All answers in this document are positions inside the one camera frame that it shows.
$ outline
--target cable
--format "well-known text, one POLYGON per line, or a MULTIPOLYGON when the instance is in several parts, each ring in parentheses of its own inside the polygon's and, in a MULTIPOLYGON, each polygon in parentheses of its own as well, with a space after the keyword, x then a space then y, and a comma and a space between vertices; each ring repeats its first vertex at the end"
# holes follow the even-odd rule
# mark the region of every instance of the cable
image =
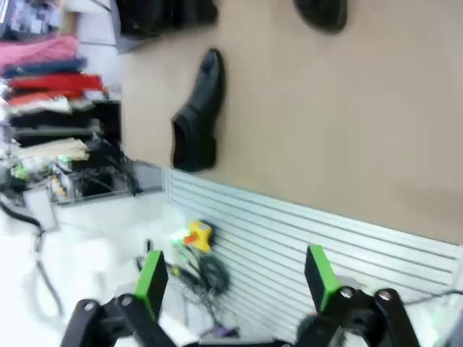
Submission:
POLYGON ((119 155, 123 158, 126 159, 126 163, 117 163, 114 160, 112 160, 109 156, 106 156, 106 160, 109 161, 110 163, 113 164, 114 168, 117 170, 121 171, 122 174, 125 175, 125 178, 127 179, 127 188, 130 190, 133 196, 135 196, 138 193, 143 192, 143 189, 140 188, 140 183, 138 180, 133 176, 132 172, 129 172, 129 169, 126 168, 127 161, 132 162, 125 154, 122 152, 119 148, 119 155))
POLYGON ((433 294, 430 296, 426 296, 425 298, 404 302, 404 305, 409 306, 409 305, 422 304, 423 302, 431 301, 431 300, 441 298, 443 296, 449 296, 449 295, 463 295, 463 291, 458 291, 456 289, 450 289, 448 291, 443 291, 442 293, 437 293, 437 294, 433 294))
MULTIPOLYGON (((56 289, 53 287, 51 284, 50 278, 48 277, 48 274, 45 270, 45 267, 43 266, 42 260, 40 258, 40 253, 42 252, 42 247, 43 247, 43 235, 45 234, 45 231, 42 228, 42 225, 38 220, 36 220, 34 217, 31 217, 29 215, 23 215, 22 213, 18 213, 16 211, 13 211, 10 207, 8 207, 6 204, 4 204, 0 200, 0 208, 11 218, 14 218, 16 220, 20 220, 24 223, 29 223, 32 224, 33 226, 37 227, 38 232, 35 235, 35 240, 34 240, 34 252, 36 254, 35 258, 35 268, 37 270, 37 274, 42 276, 43 282, 45 283, 46 288, 50 292, 51 296, 53 297, 53 300, 55 301, 56 308, 58 309, 58 318, 62 318, 64 316, 64 308, 63 304, 61 302, 61 299, 59 298, 58 292, 56 289)), ((35 296, 33 296, 33 306, 35 307, 35 310, 38 314, 39 317, 45 317, 46 315, 41 311, 40 304, 38 303, 38 299, 36 297, 37 291, 35 291, 35 296)))
POLYGON ((97 0, 90 0, 90 1, 93 2, 95 5, 101 7, 102 9, 105 9, 107 12, 111 12, 111 9, 107 7, 106 5, 103 5, 101 2, 97 0))
POLYGON ((115 190, 113 187, 111 187, 110 185, 104 183, 103 181, 100 181, 99 179, 95 179, 95 178, 89 177, 89 176, 83 177, 83 179, 86 179, 86 180, 91 181, 91 182, 96 183, 96 184, 100 184, 102 187, 105 187, 107 190, 109 190, 109 192, 114 192, 114 190, 115 190))
POLYGON ((212 254, 203 254, 199 259, 200 278, 206 290, 214 290, 215 295, 224 293, 230 284, 225 265, 212 254))
MULTIPOLYGON (((153 249, 153 242, 150 239, 146 239, 145 240, 146 254, 151 252, 152 249, 153 249)), ((135 264, 137 265, 137 269, 138 269, 139 273, 142 272, 144 261, 145 261, 145 256, 144 255, 140 255, 139 257, 135 258, 135 264)))
POLYGON ((63 321, 64 309, 62 303, 59 299, 58 293, 54 289, 51 281, 43 267, 41 260, 36 260, 35 262, 35 271, 30 274, 30 277, 25 281, 24 290, 27 293, 26 299, 28 305, 32 308, 32 311, 35 313, 36 319, 39 322, 44 322, 56 331, 62 333, 66 325, 63 321), (38 300, 37 290, 38 290, 38 278, 42 277, 43 282, 45 283, 46 288, 51 293, 53 300, 56 303, 57 314, 54 317, 48 316, 42 309, 41 303, 38 300))

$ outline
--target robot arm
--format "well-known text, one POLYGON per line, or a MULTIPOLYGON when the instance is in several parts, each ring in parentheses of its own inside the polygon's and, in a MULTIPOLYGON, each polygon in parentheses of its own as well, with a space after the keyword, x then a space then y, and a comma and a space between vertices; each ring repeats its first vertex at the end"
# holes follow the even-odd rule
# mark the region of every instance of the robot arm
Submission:
MULTIPOLYGON (((373 296, 340 286, 320 246, 307 249, 305 276, 318 315, 305 328, 295 347, 328 347, 349 331, 369 347, 419 347, 402 300, 394 289, 373 296)), ((140 347, 175 347, 157 323, 168 276, 162 252, 151 252, 134 294, 123 294, 100 305, 84 299, 77 303, 61 347, 112 347, 118 338, 133 336, 140 347)), ((231 338, 208 347, 282 347, 281 340, 243 343, 231 338)), ((201 342, 188 345, 202 346, 201 342)))

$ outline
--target slatwall panel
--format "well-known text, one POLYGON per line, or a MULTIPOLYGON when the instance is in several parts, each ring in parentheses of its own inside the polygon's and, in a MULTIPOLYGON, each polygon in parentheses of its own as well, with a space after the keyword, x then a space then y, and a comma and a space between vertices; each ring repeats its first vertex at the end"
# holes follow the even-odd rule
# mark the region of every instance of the slatwall panel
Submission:
POLYGON ((366 290, 393 287, 404 301, 452 286, 459 247, 271 199, 168 170, 168 201, 219 230, 214 252, 231 274, 225 307, 293 340, 314 310, 303 274, 308 244, 323 245, 335 273, 366 290))

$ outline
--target shoe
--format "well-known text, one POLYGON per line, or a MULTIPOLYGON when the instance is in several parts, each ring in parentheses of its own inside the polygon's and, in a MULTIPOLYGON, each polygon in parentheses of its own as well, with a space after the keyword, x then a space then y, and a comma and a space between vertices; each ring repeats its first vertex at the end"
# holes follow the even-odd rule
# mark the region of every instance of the shoe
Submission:
POLYGON ((120 33, 156 37, 175 30, 212 25, 218 10, 213 0, 112 0, 120 33))
POLYGON ((294 0, 302 18, 329 33, 338 33, 347 22, 347 0, 294 0))
POLYGON ((205 55, 188 101, 172 118, 172 165, 196 172, 216 163, 214 126, 225 97, 224 61, 217 49, 205 55))

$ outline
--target beige panel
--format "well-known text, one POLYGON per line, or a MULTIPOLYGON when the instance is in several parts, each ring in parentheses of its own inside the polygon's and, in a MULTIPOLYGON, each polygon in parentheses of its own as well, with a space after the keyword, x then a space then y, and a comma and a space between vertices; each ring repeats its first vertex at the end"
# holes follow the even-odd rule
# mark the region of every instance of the beige panel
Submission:
POLYGON ((340 35, 290 0, 224 0, 210 29, 126 57, 124 146, 168 166, 170 118, 205 51, 226 60, 218 164, 203 176, 463 241, 463 1, 356 0, 340 35))

